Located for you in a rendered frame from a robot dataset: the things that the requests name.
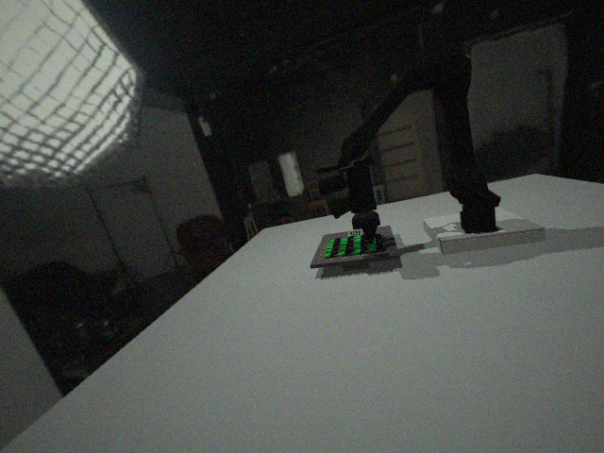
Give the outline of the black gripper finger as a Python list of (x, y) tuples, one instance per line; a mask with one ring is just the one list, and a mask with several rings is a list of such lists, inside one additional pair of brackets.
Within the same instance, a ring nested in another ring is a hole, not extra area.
[(373, 243), (374, 239), (375, 239), (376, 231), (377, 231), (377, 226), (363, 228), (362, 230), (367, 239), (367, 242), (369, 244)]

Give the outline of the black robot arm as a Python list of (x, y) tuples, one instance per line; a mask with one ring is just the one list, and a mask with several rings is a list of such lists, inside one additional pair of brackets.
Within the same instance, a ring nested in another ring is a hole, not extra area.
[(316, 169), (320, 194), (342, 191), (346, 172), (349, 189), (372, 184), (369, 166), (377, 164), (369, 156), (360, 159), (368, 149), (381, 125), (389, 118), (411, 91), (433, 89), (443, 108), (452, 170), (445, 176), (446, 191), (463, 205), (461, 229), (465, 233), (495, 232), (495, 207), (500, 197), (488, 190), (484, 174), (474, 153), (466, 97), (472, 81), (472, 63), (465, 55), (453, 55), (446, 61), (407, 69), (398, 82), (373, 110), (366, 121), (342, 143), (337, 165)]

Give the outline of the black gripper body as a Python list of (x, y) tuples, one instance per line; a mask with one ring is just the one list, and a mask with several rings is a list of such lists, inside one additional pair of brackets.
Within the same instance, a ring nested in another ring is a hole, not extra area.
[(356, 207), (357, 213), (352, 218), (353, 229), (361, 229), (367, 227), (377, 227), (380, 225), (378, 213), (374, 210), (377, 205), (374, 198), (372, 184), (358, 189), (349, 189), (350, 198)]

